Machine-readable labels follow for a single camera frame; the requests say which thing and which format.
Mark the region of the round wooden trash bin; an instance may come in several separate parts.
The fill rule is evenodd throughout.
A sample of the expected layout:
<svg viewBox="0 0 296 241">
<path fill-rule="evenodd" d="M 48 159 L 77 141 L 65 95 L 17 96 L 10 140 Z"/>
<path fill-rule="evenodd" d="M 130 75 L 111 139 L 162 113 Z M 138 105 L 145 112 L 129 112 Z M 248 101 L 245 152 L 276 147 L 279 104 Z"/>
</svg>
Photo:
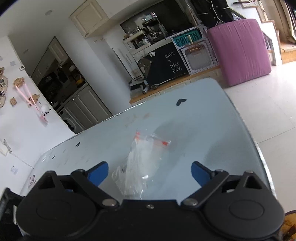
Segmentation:
<svg viewBox="0 0 296 241">
<path fill-rule="evenodd" d="M 295 240 L 295 210 L 287 212 L 285 215 L 283 240 Z"/>
</svg>

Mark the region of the purple folded mattress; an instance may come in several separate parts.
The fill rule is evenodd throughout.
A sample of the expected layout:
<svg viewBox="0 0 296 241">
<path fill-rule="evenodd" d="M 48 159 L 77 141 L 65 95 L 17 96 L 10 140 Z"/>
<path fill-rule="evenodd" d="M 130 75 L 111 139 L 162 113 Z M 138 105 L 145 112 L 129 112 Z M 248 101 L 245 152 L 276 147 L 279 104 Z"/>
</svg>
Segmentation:
<svg viewBox="0 0 296 241">
<path fill-rule="evenodd" d="M 217 25 L 208 29 L 207 37 L 228 86 L 271 73 L 263 32 L 255 19 Z"/>
</svg>

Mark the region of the clear zip plastic bag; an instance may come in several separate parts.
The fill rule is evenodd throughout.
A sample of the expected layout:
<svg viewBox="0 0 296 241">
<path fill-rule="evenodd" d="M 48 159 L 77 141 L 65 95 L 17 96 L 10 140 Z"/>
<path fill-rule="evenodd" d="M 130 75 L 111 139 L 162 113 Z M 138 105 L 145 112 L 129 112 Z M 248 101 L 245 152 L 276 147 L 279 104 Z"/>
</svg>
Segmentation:
<svg viewBox="0 0 296 241">
<path fill-rule="evenodd" d="M 154 186 L 154 178 L 167 161 L 170 140 L 155 133 L 137 131 L 126 159 L 111 177 L 123 197 L 142 199 Z"/>
</svg>

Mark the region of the white toy oven cabinet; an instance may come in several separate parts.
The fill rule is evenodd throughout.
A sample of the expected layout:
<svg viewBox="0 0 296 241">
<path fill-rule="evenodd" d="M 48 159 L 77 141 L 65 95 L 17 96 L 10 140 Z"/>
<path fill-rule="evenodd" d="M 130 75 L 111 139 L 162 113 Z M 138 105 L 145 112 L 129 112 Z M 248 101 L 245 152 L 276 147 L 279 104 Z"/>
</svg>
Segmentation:
<svg viewBox="0 0 296 241">
<path fill-rule="evenodd" d="M 189 75 L 194 75 L 218 66 L 214 50 L 199 26 L 184 30 L 171 36 Z"/>
</svg>

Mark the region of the black hanging jacket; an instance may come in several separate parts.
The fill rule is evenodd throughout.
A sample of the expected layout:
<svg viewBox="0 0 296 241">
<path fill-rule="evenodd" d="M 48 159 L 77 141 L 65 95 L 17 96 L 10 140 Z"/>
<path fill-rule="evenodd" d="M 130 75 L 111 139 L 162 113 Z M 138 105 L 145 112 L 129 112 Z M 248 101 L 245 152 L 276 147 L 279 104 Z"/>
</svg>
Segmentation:
<svg viewBox="0 0 296 241">
<path fill-rule="evenodd" d="M 190 3 L 197 18 L 208 28 L 234 21 L 226 0 L 192 0 Z"/>
</svg>

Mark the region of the white shelf rack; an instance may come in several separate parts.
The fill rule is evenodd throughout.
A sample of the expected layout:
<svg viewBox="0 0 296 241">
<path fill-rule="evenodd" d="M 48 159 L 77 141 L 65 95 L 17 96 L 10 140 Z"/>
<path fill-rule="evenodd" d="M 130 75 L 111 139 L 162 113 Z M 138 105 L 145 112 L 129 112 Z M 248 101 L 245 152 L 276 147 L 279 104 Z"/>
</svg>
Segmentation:
<svg viewBox="0 0 296 241">
<path fill-rule="evenodd" d="M 131 51 L 151 45 L 144 30 L 128 35 L 122 42 Z"/>
</svg>

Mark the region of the black chalkboard cart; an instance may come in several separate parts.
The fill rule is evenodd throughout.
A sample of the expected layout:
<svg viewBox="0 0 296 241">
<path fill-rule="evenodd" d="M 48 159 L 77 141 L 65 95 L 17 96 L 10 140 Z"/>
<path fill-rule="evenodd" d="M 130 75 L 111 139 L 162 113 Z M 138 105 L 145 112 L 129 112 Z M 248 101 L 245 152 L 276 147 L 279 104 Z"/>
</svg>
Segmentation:
<svg viewBox="0 0 296 241">
<path fill-rule="evenodd" d="M 187 68 L 173 43 L 154 49 L 137 62 L 149 88 L 188 74 Z"/>
</svg>

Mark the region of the cream upper wall cabinet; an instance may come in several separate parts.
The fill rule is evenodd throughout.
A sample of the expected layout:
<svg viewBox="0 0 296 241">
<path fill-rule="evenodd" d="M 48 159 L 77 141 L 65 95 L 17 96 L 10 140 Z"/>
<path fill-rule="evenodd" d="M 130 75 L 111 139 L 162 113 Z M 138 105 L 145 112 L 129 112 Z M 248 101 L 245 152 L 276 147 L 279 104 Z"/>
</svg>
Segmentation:
<svg viewBox="0 0 296 241">
<path fill-rule="evenodd" d="M 155 0 L 85 1 L 70 19 L 87 39 L 103 35 L 115 25 L 155 3 Z"/>
</svg>

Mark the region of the wall photo collage board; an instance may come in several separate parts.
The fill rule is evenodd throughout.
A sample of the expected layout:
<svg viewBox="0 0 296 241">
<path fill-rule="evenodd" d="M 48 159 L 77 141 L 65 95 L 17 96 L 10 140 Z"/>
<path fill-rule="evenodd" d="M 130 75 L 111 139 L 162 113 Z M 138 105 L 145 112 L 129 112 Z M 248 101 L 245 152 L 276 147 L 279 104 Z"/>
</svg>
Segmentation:
<svg viewBox="0 0 296 241">
<path fill-rule="evenodd" d="M 8 79 L 4 76 L 4 67 L 0 68 L 0 108 L 6 102 L 6 92 L 8 88 Z"/>
</svg>

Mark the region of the grey kitchen cabinet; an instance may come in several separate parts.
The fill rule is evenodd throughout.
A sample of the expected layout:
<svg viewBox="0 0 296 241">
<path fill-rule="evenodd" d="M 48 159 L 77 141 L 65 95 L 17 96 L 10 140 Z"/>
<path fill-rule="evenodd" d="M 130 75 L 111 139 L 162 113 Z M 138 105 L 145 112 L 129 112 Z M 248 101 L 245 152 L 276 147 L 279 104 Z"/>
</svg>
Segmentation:
<svg viewBox="0 0 296 241">
<path fill-rule="evenodd" d="M 53 38 L 46 48 L 32 79 L 75 134 L 112 117 L 57 38 Z"/>
</svg>

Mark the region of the pink wall hanging decoration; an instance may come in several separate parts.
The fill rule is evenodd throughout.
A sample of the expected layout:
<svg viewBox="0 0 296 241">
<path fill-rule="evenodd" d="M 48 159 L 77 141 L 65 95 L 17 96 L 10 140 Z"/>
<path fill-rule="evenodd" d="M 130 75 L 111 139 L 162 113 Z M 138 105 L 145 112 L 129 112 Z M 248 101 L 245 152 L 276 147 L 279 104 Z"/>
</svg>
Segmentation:
<svg viewBox="0 0 296 241">
<path fill-rule="evenodd" d="M 48 120 L 46 116 L 51 111 L 51 108 L 46 104 L 41 104 L 39 101 L 39 94 L 31 94 L 25 79 L 23 77 L 17 78 L 13 82 L 14 88 L 17 90 L 18 94 L 26 101 L 28 107 L 32 107 L 35 110 L 35 113 L 39 120 L 44 124 L 48 125 Z"/>
</svg>

